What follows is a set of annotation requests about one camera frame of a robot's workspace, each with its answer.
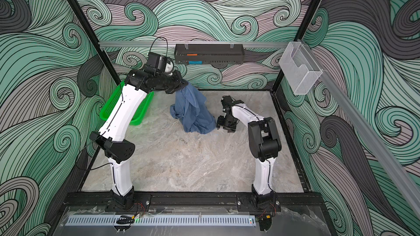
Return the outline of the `blue t-shirt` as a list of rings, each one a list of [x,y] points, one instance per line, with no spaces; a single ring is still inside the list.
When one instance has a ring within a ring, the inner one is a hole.
[[[216,121],[207,109],[206,101],[206,97],[196,87],[188,84],[176,92],[170,114],[180,121],[186,133],[208,134],[216,128]]]

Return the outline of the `green plastic basket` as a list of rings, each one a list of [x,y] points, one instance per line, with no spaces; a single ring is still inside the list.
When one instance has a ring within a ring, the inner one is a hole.
[[[122,88],[124,87],[125,83],[121,82],[120,86],[117,87],[114,92],[111,94],[108,101],[105,103],[103,108],[100,111],[100,118],[103,121],[108,120],[111,112],[113,111],[114,107],[117,104],[117,101],[119,100],[119,97],[121,95]],[[147,94],[146,98],[142,101],[142,103],[137,108],[130,125],[132,126],[138,126],[143,122],[143,119],[148,111],[148,108],[153,100],[154,92],[151,92]]]

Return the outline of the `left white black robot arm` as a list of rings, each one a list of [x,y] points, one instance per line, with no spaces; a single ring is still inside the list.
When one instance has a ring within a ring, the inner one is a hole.
[[[112,197],[121,208],[129,210],[134,205],[130,158],[135,145],[127,141],[125,135],[135,112],[147,94],[153,91],[173,94],[187,85],[188,82],[177,70],[168,74],[133,69],[124,81],[121,95],[109,118],[99,131],[90,134],[90,140],[104,150],[108,159],[112,175]]]

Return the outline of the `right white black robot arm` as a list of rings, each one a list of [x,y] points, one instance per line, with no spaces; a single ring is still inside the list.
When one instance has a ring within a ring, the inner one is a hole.
[[[251,201],[259,209],[274,204],[273,165],[282,148],[275,120],[255,113],[242,100],[231,96],[223,96],[221,104],[225,115],[218,117],[217,128],[234,133],[241,122],[248,129],[249,149],[256,162]]]

